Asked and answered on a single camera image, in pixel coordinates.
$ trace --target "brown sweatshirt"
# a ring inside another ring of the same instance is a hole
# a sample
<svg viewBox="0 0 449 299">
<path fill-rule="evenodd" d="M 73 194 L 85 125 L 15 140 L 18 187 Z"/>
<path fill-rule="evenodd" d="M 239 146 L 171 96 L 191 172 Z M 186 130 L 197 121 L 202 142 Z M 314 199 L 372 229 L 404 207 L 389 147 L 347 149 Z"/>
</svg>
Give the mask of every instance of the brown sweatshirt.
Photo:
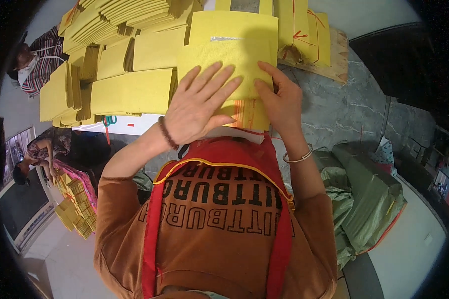
<svg viewBox="0 0 449 299">
<path fill-rule="evenodd" d="M 98 194 L 95 268 L 118 297 L 143 298 L 148 203 L 140 207 L 131 179 L 102 177 Z M 186 164 L 164 186 L 156 293 L 179 286 L 231 299 L 265 298 L 281 209 L 279 191 L 253 170 Z M 299 202 L 291 220 L 282 297 L 331 298 L 337 279 L 331 200 L 319 195 Z"/>
</svg>

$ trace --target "wooden board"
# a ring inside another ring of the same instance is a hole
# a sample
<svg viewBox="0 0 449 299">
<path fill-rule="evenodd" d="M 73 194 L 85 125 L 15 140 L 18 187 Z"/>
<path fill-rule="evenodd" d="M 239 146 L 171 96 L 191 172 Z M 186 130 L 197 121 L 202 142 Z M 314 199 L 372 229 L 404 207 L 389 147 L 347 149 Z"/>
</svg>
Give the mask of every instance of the wooden board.
<svg viewBox="0 0 449 299">
<path fill-rule="evenodd" d="M 329 33 L 331 35 L 331 66 L 327 68 L 319 68 L 313 64 L 297 63 L 293 64 L 290 61 L 278 59 L 278 63 L 295 67 L 298 69 L 304 69 L 318 75 L 323 75 L 330 79 L 333 79 L 341 84 L 347 82 L 347 55 L 349 53 L 347 49 L 347 36 L 346 33 L 341 30 L 330 28 Z"/>
</svg>

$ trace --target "woman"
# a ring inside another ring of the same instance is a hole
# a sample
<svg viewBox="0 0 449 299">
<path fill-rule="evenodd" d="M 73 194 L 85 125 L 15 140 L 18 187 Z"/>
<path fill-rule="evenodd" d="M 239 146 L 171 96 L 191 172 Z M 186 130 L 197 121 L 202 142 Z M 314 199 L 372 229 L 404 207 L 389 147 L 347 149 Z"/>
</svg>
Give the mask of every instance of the woman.
<svg viewBox="0 0 449 299">
<path fill-rule="evenodd" d="M 13 169 L 13 179 L 16 184 L 23 185 L 28 179 L 30 165 L 42 166 L 47 178 L 56 178 L 53 168 L 54 152 L 67 155 L 70 153 L 72 130 L 69 128 L 51 127 L 27 145 L 27 152 L 21 162 Z"/>
<path fill-rule="evenodd" d="M 198 140 L 235 120 L 214 115 L 241 84 L 228 66 L 192 69 L 164 118 L 105 166 L 94 265 L 120 298 L 329 299 L 337 281 L 331 200 L 301 129 L 301 89 L 260 62 L 279 91 L 256 80 L 286 146 L 294 199 L 270 137 Z M 165 164 L 140 207 L 132 178 L 151 158 L 190 144 Z M 294 200 L 291 212 L 288 201 Z"/>
<path fill-rule="evenodd" d="M 40 94 L 42 87 L 50 80 L 50 75 L 68 59 L 68 55 L 62 52 L 63 38 L 58 36 L 59 27 L 60 24 L 50 29 L 30 47 L 23 42 L 17 47 L 7 74 L 31 96 Z"/>
</svg>

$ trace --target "wall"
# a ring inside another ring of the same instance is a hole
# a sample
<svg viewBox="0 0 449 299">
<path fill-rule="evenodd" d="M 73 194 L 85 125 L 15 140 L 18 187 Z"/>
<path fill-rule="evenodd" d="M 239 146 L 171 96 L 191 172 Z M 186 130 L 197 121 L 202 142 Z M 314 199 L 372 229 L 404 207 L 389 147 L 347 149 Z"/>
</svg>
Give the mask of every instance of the wall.
<svg viewBox="0 0 449 299">
<path fill-rule="evenodd" d="M 30 23 L 25 42 L 31 44 L 36 38 L 60 23 L 62 16 L 70 10 L 76 0 L 48 0 L 37 12 Z M 28 98 L 20 87 L 14 86 L 10 78 L 5 75 L 0 92 L 0 115 L 4 118 L 5 138 L 35 127 L 35 134 L 52 126 L 51 122 L 40 122 L 40 96 Z"/>
<path fill-rule="evenodd" d="M 405 0 L 309 0 L 308 7 L 328 14 L 329 25 L 352 39 L 382 28 L 419 21 Z"/>
<path fill-rule="evenodd" d="M 385 299 L 409 299 L 432 268 L 446 235 L 424 202 L 405 183 L 407 207 L 383 241 L 369 252 Z M 432 241 L 425 244 L 430 234 Z"/>
</svg>

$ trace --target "striped shirt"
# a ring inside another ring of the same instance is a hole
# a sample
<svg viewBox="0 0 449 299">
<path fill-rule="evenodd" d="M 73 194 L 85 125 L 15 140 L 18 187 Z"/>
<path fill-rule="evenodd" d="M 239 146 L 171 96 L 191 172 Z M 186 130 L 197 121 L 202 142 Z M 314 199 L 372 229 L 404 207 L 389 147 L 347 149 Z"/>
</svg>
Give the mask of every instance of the striped shirt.
<svg viewBox="0 0 449 299">
<path fill-rule="evenodd" d="M 38 51 L 36 54 L 39 58 L 46 56 L 62 56 L 63 40 L 58 36 L 58 30 L 55 27 L 48 32 L 37 38 L 30 46 L 30 51 L 37 51 L 45 49 L 47 47 L 56 46 L 44 51 Z M 44 58 L 38 60 L 37 65 L 28 75 L 25 82 L 22 84 L 21 89 L 31 95 L 36 96 L 40 94 L 40 90 L 45 83 L 50 80 L 50 75 L 57 69 L 63 62 L 58 58 Z"/>
</svg>

